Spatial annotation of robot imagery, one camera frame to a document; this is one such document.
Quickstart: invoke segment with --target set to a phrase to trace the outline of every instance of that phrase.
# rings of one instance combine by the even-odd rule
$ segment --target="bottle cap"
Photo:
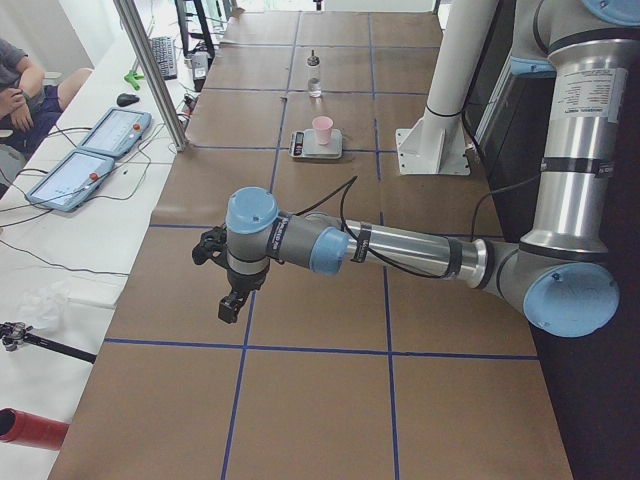
[[[316,54],[313,50],[311,50],[311,56],[307,58],[307,65],[310,67],[316,67],[320,65],[320,59],[316,57]]]

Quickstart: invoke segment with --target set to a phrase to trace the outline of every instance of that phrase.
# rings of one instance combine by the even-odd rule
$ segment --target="white bottle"
[[[319,97],[322,95],[322,87],[320,86],[320,59],[316,56],[315,51],[311,50],[311,56],[307,58],[307,70],[309,72],[307,89],[310,97]]]

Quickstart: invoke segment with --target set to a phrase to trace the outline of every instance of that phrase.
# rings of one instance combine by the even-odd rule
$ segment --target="plastic cup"
[[[333,120],[329,117],[316,117],[311,121],[311,126],[316,134],[316,143],[326,145],[331,140]]]
[[[0,442],[60,450],[69,425],[13,408],[0,410]]]

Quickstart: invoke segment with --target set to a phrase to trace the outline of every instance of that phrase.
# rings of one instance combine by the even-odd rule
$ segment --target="tablet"
[[[151,124],[151,114],[110,108],[78,144],[80,150],[122,158]]]
[[[69,212],[89,198],[111,173],[114,164],[111,157],[73,150],[27,192],[27,200]]]

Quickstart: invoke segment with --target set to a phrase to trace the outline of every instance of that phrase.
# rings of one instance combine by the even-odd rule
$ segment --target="white desk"
[[[147,135],[162,122],[158,109],[144,80],[134,92],[123,76],[133,64],[133,51],[123,33],[105,58],[97,66],[85,86],[64,112],[60,128],[91,127],[115,106],[115,99],[123,92],[136,93],[140,102],[130,108],[147,111],[153,116]],[[167,82],[175,105],[185,93],[182,85],[192,84],[189,72],[182,69],[178,80]],[[74,141],[85,132],[70,133]],[[62,135],[45,140],[27,167],[49,171],[73,146]],[[105,181],[97,195],[127,197],[134,191],[141,176],[146,176],[129,200],[96,199],[71,214],[49,213],[41,218],[4,229],[3,241],[29,250],[46,260],[72,268],[128,273],[147,230],[149,216],[164,186],[173,162],[175,150],[166,129],[144,152],[119,168]],[[40,176],[33,172],[21,175],[16,185],[27,191]],[[0,201],[0,210],[24,205],[22,194],[12,187]],[[35,207],[0,212],[0,225],[17,222],[40,213]],[[81,286],[84,300],[91,292],[99,295],[102,286],[115,285],[122,289],[124,276],[72,273],[49,267],[35,258],[0,244],[0,321],[15,321],[21,296],[25,291],[48,287],[54,282],[73,280]],[[108,306],[70,302],[66,305],[62,323],[53,332],[35,331],[36,335],[64,343],[81,350],[97,353],[113,309]],[[81,360],[25,345],[13,353],[0,351],[3,386],[0,389],[0,408],[11,407],[61,421],[70,422],[91,371],[91,364]],[[12,444],[0,444],[0,464],[3,479],[42,480],[51,470],[57,452]]]

